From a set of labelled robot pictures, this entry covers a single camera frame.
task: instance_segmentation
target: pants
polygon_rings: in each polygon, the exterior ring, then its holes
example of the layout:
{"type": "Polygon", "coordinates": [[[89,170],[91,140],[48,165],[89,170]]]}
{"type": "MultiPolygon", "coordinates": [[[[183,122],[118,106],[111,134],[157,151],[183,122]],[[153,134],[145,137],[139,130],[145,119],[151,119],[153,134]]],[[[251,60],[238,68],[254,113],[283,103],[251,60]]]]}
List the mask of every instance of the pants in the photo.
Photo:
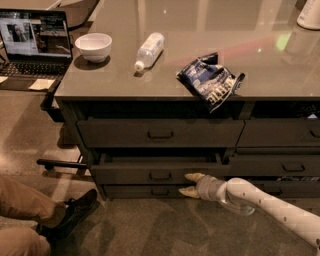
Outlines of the pants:
{"type": "MultiPolygon", "coordinates": [[[[33,220],[46,227],[57,226],[65,215],[63,203],[28,186],[0,175],[0,216],[33,220]]],[[[50,245],[32,228],[16,227],[0,230],[0,252],[4,256],[47,256],[50,245]]]]}

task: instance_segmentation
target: drawer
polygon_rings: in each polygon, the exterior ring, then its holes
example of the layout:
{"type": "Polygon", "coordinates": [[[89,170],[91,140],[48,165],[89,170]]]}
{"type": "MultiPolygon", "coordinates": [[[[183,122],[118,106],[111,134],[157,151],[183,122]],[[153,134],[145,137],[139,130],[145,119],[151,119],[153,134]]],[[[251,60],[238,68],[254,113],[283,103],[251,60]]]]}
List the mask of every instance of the drawer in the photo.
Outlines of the drawer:
{"type": "Polygon", "coordinates": [[[91,119],[77,127],[88,148],[234,147],[243,121],[209,119],[91,119]]]}
{"type": "Polygon", "coordinates": [[[103,186],[106,197],[113,198],[176,198],[184,197],[179,188],[184,186],[103,186]]]}
{"type": "Polygon", "coordinates": [[[320,121],[254,119],[245,121],[238,147],[320,147],[320,121]]]}
{"type": "Polygon", "coordinates": [[[97,184],[191,184],[187,173],[201,172],[225,176],[228,165],[219,155],[211,157],[116,157],[103,155],[99,165],[91,168],[97,184]]]}
{"type": "Polygon", "coordinates": [[[319,198],[316,181],[250,181],[264,192],[280,198],[319,198]]]}
{"type": "Polygon", "coordinates": [[[318,155],[236,155],[231,176],[320,176],[318,155]]]}

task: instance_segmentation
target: plastic bottle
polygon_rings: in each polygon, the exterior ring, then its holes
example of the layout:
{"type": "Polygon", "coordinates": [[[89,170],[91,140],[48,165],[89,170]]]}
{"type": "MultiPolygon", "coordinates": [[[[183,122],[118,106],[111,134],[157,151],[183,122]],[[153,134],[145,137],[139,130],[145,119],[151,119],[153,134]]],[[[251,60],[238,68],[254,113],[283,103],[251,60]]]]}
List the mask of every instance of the plastic bottle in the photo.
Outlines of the plastic bottle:
{"type": "Polygon", "coordinates": [[[145,68],[149,68],[158,58],[164,47],[164,36],[160,33],[152,33],[143,43],[137,53],[134,68],[140,72],[145,68]]]}
{"type": "Polygon", "coordinates": [[[320,0],[308,0],[297,19],[297,23],[306,29],[320,29],[320,0]]]}

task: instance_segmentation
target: shoe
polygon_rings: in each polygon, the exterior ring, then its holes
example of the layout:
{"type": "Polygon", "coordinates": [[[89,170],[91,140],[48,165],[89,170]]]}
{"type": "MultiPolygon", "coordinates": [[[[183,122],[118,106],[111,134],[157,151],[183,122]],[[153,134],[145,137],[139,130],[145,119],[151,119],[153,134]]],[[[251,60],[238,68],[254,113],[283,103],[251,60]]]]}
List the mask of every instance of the shoe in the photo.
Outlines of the shoe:
{"type": "Polygon", "coordinates": [[[78,223],[92,212],[96,201],[97,191],[95,189],[89,190],[78,200],[70,198],[64,202],[67,205],[66,215],[57,227],[47,228],[38,224],[36,231],[39,235],[45,236],[49,243],[66,239],[72,234],[78,223]]]}

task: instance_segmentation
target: robotic arm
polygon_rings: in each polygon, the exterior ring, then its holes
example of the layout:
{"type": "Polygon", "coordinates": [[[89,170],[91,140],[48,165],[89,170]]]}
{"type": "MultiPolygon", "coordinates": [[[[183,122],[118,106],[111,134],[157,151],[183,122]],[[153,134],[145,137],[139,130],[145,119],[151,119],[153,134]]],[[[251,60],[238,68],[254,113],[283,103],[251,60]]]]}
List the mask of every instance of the robotic arm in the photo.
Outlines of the robotic arm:
{"type": "Polygon", "coordinates": [[[193,198],[219,202],[224,208],[244,216],[260,208],[317,249],[320,256],[320,217],[271,196],[250,182],[232,178],[229,181],[201,173],[186,174],[196,186],[179,189],[193,198]]]}

